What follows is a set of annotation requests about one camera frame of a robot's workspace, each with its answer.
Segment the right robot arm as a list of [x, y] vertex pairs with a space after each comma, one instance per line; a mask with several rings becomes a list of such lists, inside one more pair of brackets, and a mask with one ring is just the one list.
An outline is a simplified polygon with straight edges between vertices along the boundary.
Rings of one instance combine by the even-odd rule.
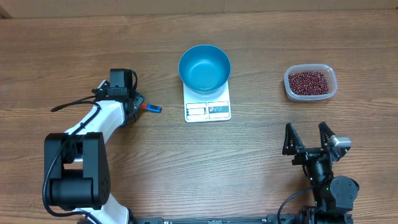
[[[351, 140], [337, 136], [325, 122], [318, 125], [320, 147], [305, 147], [291, 123], [285, 126], [283, 155], [293, 156], [292, 164], [301, 166], [310, 186], [301, 190], [279, 207], [278, 223], [353, 223], [354, 201], [358, 196], [359, 184], [347, 176], [334, 176], [333, 164], [338, 162], [351, 148]], [[312, 191], [314, 206], [306, 206], [296, 215], [283, 215], [287, 202]]]

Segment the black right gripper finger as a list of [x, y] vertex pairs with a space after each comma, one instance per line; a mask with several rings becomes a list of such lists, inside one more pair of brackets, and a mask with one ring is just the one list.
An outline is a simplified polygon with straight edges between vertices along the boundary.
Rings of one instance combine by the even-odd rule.
[[321, 146], [326, 146], [328, 140], [335, 135], [335, 133], [328, 127], [326, 122], [321, 122], [319, 125]]
[[304, 150], [304, 144], [291, 123], [285, 126], [285, 139], [282, 148], [283, 155], [296, 155]]

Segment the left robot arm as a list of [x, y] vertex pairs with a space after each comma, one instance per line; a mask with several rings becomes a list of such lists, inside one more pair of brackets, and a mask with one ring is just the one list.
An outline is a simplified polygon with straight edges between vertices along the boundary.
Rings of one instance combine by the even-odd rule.
[[44, 141], [42, 201], [54, 217], [82, 215], [85, 223], [132, 223], [130, 209], [111, 194], [106, 142], [120, 127], [137, 119], [144, 97], [137, 90], [135, 71], [113, 68], [109, 80], [92, 95], [52, 108], [91, 105], [76, 125], [51, 133]]

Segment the red measuring scoop blue handle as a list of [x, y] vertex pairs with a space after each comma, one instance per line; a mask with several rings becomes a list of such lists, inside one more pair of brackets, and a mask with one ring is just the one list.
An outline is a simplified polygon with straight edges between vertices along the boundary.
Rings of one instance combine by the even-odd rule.
[[151, 104], [148, 104], [148, 103], [142, 103], [140, 105], [140, 109], [151, 111], [153, 113], [160, 113], [162, 111], [161, 107], [156, 106], [156, 105], [151, 105]]

